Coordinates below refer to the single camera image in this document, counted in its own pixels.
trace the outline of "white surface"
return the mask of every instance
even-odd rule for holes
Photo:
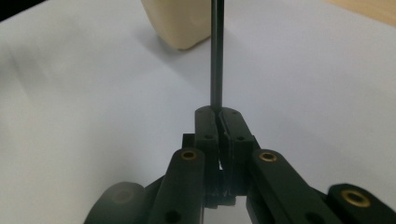
[[[311,186],[395,209],[395,40],[322,1],[226,1],[224,105]],[[0,23],[0,223],[82,223],[111,184],[163,175],[209,103],[209,48],[169,49],[137,0],[51,0]]]

